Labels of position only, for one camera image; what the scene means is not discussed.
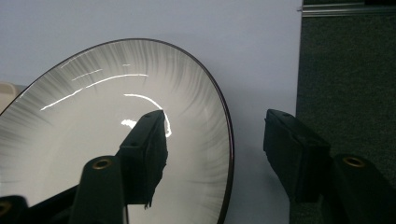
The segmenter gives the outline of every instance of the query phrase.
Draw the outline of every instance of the dark gray carpet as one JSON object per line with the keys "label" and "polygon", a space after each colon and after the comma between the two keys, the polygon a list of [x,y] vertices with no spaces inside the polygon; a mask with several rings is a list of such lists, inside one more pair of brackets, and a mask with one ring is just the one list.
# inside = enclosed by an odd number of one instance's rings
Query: dark gray carpet
{"label": "dark gray carpet", "polygon": [[[396,188],[396,15],[304,18],[301,41],[297,118]],[[321,223],[316,204],[291,211]]]}

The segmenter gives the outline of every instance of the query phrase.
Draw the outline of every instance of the metal bar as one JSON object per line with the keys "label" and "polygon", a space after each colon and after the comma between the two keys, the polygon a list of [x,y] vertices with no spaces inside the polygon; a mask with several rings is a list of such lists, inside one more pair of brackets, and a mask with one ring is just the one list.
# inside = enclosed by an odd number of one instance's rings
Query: metal bar
{"label": "metal bar", "polygon": [[364,3],[303,6],[303,17],[340,17],[396,14],[396,6],[367,6]]}

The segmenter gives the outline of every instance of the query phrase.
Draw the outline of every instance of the white plate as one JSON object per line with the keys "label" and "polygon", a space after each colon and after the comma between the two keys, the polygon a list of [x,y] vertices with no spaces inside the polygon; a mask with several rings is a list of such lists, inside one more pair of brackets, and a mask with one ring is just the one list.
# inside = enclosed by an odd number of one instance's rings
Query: white plate
{"label": "white plate", "polygon": [[166,114],[169,156],[153,205],[133,223],[216,223],[233,179],[233,136],[219,87],[186,51],[125,39],[82,51],[36,80],[0,116],[0,195],[30,205],[75,186],[114,155],[138,119]]}

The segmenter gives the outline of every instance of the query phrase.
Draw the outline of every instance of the white tabletop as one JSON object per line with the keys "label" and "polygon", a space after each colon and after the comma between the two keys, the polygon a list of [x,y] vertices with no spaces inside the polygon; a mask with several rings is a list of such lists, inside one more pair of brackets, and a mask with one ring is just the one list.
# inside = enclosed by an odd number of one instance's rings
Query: white tabletop
{"label": "white tabletop", "polygon": [[0,2],[0,81],[27,86],[55,64],[110,40],[183,48],[218,82],[235,139],[225,223],[288,223],[289,202],[262,151],[268,108],[295,114],[302,1]]}

